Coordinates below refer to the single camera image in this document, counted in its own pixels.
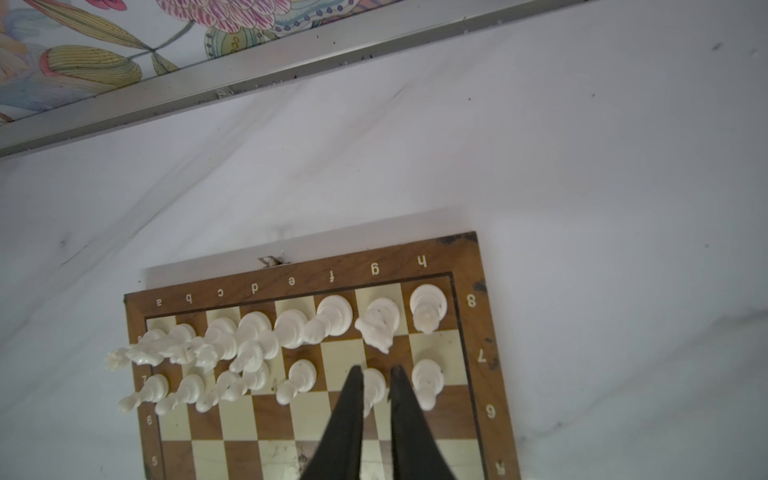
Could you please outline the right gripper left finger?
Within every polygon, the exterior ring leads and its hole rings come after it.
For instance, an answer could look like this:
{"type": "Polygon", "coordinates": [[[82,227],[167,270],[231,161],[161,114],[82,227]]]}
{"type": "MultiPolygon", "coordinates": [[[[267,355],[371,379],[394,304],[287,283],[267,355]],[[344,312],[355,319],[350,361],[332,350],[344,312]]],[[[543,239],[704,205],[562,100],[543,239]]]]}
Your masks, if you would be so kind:
{"type": "Polygon", "coordinates": [[[300,479],[359,479],[363,424],[363,372],[360,366],[353,366],[322,439],[300,479]]]}

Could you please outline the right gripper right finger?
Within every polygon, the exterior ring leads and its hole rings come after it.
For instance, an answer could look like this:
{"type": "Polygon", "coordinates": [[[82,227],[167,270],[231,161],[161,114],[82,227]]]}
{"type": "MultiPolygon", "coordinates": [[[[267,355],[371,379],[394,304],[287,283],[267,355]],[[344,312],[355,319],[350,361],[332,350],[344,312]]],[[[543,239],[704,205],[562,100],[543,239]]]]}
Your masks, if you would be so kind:
{"type": "Polygon", "coordinates": [[[391,451],[393,477],[454,480],[432,436],[405,369],[390,370],[391,451]]]}

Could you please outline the white pawn from tray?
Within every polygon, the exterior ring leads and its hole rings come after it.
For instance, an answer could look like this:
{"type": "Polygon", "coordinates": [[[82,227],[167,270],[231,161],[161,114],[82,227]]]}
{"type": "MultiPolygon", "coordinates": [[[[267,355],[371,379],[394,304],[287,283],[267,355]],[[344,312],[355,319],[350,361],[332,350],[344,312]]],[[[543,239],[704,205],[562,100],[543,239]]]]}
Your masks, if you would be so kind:
{"type": "Polygon", "coordinates": [[[387,385],[383,373],[375,368],[363,371],[363,417],[367,418],[373,407],[387,395],[387,385]]]}

